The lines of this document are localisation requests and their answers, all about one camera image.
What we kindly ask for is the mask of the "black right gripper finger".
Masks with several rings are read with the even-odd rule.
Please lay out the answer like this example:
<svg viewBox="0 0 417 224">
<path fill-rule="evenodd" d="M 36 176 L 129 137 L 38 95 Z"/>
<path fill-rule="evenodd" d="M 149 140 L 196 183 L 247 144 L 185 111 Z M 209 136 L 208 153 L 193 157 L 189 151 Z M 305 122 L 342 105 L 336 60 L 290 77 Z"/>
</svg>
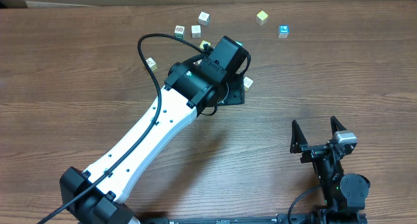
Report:
<svg viewBox="0 0 417 224">
<path fill-rule="evenodd" d="M 340 123 L 340 121 L 335 117 L 330 117 L 330 125 L 332 129 L 332 135 L 334 135 L 336 132 L 345 132 L 347 129 Z"/>
<path fill-rule="evenodd" d="M 296 120 L 292 121 L 292 137 L 291 137 L 291 145 L 290 145 L 290 153 L 297 154 L 303 151 L 304 147 L 308 146 L 308 142 L 300 129 L 299 124 Z"/>
</svg>

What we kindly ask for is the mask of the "cream umbrella wooden block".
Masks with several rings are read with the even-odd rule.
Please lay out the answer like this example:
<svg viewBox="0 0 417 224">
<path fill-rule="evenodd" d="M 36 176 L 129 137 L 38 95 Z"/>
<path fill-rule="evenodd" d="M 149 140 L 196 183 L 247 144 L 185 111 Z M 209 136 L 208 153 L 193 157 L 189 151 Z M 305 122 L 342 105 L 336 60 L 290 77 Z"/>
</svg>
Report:
<svg viewBox="0 0 417 224">
<path fill-rule="evenodd" d="M 248 92 L 250 90 L 251 86 L 253 85 L 253 80 L 250 79 L 249 77 L 245 77 L 243 79 L 243 82 L 244 82 L 244 90 L 246 92 Z"/>
</svg>

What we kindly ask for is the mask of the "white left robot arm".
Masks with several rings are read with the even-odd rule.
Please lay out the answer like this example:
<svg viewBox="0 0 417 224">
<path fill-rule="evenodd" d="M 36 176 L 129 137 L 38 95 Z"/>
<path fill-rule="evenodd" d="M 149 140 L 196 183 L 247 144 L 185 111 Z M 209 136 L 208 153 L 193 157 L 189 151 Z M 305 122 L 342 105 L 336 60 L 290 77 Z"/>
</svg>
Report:
<svg viewBox="0 0 417 224">
<path fill-rule="evenodd" d="M 63 204 L 51 217 L 68 210 L 80 223 L 139 223 L 125 201 L 153 159 L 206 108 L 244 103 L 241 65 L 250 65 L 249 52 L 228 36 L 196 50 L 169 69 L 155 101 L 112 149 L 84 171 L 66 170 Z"/>
</svg>

